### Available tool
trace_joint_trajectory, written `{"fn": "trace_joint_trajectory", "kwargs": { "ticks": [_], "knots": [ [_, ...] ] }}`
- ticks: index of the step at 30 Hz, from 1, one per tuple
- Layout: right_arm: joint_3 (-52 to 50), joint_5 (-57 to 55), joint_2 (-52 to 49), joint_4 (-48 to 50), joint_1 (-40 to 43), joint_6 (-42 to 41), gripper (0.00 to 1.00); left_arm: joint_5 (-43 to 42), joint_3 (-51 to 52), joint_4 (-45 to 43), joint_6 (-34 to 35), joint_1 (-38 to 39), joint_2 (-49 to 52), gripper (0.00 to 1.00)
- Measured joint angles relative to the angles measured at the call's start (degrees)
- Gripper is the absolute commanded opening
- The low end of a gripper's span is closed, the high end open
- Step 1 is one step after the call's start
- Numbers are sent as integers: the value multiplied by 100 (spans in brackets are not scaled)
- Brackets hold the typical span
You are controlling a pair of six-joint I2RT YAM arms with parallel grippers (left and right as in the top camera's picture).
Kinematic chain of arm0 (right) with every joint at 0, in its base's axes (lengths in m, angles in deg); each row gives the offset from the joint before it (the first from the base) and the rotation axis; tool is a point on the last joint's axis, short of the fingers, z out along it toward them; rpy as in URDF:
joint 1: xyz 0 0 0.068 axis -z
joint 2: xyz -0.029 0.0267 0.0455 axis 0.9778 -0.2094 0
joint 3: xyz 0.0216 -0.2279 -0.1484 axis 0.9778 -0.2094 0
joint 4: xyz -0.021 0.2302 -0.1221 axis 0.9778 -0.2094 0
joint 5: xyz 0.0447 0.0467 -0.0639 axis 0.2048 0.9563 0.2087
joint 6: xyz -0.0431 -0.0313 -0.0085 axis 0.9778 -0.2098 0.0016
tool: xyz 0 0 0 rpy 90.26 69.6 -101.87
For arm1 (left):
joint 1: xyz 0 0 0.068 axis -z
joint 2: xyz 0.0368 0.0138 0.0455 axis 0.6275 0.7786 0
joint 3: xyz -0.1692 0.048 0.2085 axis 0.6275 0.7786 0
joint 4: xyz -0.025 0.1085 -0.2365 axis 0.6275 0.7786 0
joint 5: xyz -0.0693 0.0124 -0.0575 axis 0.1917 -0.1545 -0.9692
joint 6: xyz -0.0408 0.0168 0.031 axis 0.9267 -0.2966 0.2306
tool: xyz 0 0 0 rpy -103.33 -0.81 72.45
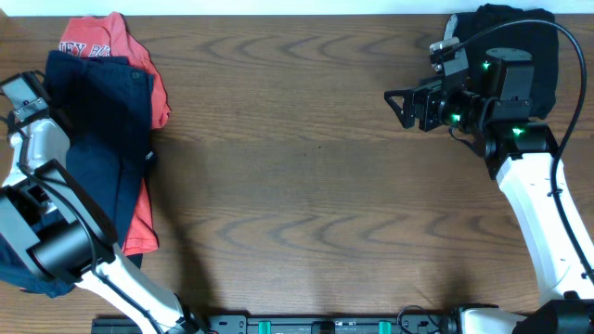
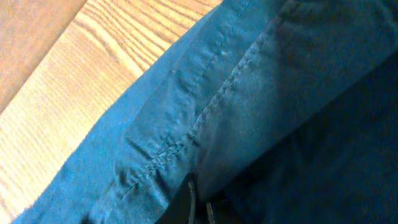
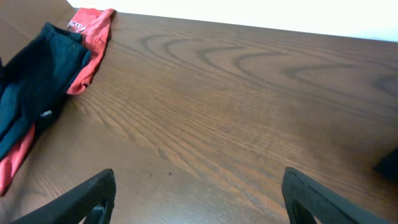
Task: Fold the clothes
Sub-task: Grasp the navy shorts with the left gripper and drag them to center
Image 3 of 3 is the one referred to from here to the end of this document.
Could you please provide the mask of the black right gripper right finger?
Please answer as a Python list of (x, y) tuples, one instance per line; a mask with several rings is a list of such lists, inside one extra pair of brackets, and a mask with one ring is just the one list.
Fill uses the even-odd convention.
[(293, 167), (285, 169), (282, 195), (289, 220), (301, 223), (387, 223)]

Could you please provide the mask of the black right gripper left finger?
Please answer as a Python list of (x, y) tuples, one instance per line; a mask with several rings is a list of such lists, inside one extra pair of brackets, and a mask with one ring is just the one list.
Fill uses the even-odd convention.
[(12, 224), (109, 224), (116, 196), (112, 169), (105, 169)]

